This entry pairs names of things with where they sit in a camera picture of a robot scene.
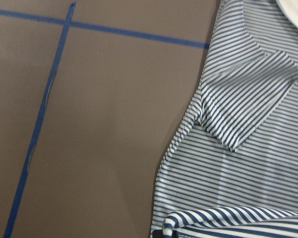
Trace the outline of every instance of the blue tape line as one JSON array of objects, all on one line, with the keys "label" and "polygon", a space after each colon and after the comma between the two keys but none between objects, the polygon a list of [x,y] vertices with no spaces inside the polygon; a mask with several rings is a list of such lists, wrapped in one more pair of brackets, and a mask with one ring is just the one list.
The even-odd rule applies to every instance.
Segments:
[{"label": "blue tape line", "polygon": [[71,23],[71,19],[74,13],[74,9],[75,9],[75,5],[76,2],[72,3],[69,7],[69,11],[67,13],[66,19],[64,21],[64,25],[63,25],[63,29],[62,29],[62,33],[60,36],[60,40],[59,40],[59,44],[54,56],[54,60],[52,63],[52,67],[51,67],[51,71],[50,71],[50,75],[48,78],[48,82],[46,85],[46,89],[45,89],[45,93],[44,96],[42,98],[41,101],[41,105],[40,105],[40,109],[38,112],[38,116],[37,116],[37,120],[36,120],[36,124],[35,124],[35,128],[31,137],[31,141],[29,144],[29,148],[28,148],[28,152],[26,155],[26,159],[25,159],[25,163],[24,166],[22,168],[22,172],[20,175],[20,179],[19,179],[19,183],[18,183],[18,187],[17,187],[17,191],[15,194],[15,198],[10,210],[10,215],[7,221],[7,225],[6,225],[6,229],[5,229],[5,233],[4,233],[4,238],[10,238],[12,231],[13,231],[13,227],[14,227],[14,223],[17,217],[17,213],[18,213],[18,209],[19,209],[19,205],[21,202],[21,198],[22,198],[22,194],[24,192],[24,188],[26,185],[26,181],[27,181],[27,176],[28,176],[28,170],[29,170],[29,164],[31,161],[31,156],[35,150],[35,147],[37,145],[38,142],[38,137],[41,131],[41,127],[44,121],[44,117],[46,114],[46,109],[47,109],[47,102],[48,102],[48,97],[49,97],[49,93],[50,93],[50,89],[52,87],[52,83],[54,81],[54,77],[56,75],[56,71],[58,69],[60,60],[61,60],[61,55],[63,52],[63,48],[64,48],[64,44],[66,41],[66,37],[70,28],[70,23]]},{"label": "blue tape line", "polygon": [[58,24],[58,25],[64,24],[64,20],[61,20],[61,19],[46,17],[46,16],[37,16],[37,15],[14,12],[14,11],[0,10],[0,15],[16,17],[16,18],[21,18],[26,20],[42,21],[42,22]]},{"label": "blue tape line", "polygon": [[180,38],[160,36],[160,35],[149,34],[149,33],[144,33],[144,32],[124,30],[124,29],[119,29],[119,28],[114,28],[114,27],[93,25],[93,24],[81,23],[81,22],[76,22],[76,21],[72,21],[71,26],[77,27],[77,28],[88,29],[88,30],[102,31],[102,32],[113,33],[113,34],[118,34],[118,35],[137,37],[137,38],[142,38],[142,39],[147,39],[147,40],[167,42],[167,43],[172,43],[172,44],[177,44],[177,45],[197,47],[197,48],[202,48],[202,49],[209,48],[209,44],[205,44],[205,43],[198,42],[198,41],[189,41],[189,40],[184,40],[184,39],[180,39]]},{"label": "blue tape line", "polygon": [[[17,18],[22,18],[22,19],[27,19],[27,20],[41,21],[41,22],[52,23],[52,24],[59,24],[59,25],[64,24],[64,20],[61,20],[61,19],[45,17],[45,16],[37,16],[37,15],[31,15],[31,14],[25,14],[25,13],[13,12],[13,11],[6,11],[6,10],[0,10],[0,15],[17,17]],[[82,28],[82,29],[124,35],[124,36],[129,36],[129,37],[137,37],[137,38],[142,38],[142,39],[147,39],[147,40],[196,47],[196,48],[201,48],[201,49],[206,49],[206,50],[209,48],[209,44],[206,44],[203,42],[190,41],[190,40],[184,40],[184,39],[180,39],[180,38],[167,37],[167,36],[149,34],[149,33],[138,32],[138,31],[124,30],[124,29],[94,25],[94,24],[89,24],[89,23],[73,21],[71,23],[71,26],[77,27],[77,28]]]}]

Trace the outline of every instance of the brown surface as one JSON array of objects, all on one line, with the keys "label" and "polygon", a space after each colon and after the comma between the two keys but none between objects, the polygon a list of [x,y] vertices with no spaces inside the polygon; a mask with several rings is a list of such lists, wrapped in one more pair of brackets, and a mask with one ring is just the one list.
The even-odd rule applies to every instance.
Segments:
[{"label": "brown surface", "polygon": [[[25,12],[61,19],[68,4]],[[205,42],[215,8],[213,0],[82,0],[73,20]],[[60,31],[0,16],[0,237]],[[70,28],[13,237],[147,237],[156,167],[204,57],[198,48]]]}]

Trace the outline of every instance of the garment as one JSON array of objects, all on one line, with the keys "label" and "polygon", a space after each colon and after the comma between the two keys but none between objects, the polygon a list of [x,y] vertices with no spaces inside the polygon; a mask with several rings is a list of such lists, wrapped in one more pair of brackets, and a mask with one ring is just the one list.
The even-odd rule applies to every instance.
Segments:
[{"label": "garment", "polygon": [[298,29],[274,0],[222,0],[201,81],[157,174],[151,231],[164,222],[168,235],[226,237],[203,228],[202,217],[221,221],[209,208],[245,219],[271,209],[256,221],[270,227],[261,235],[285,223],[280,234],[298,237]]}]

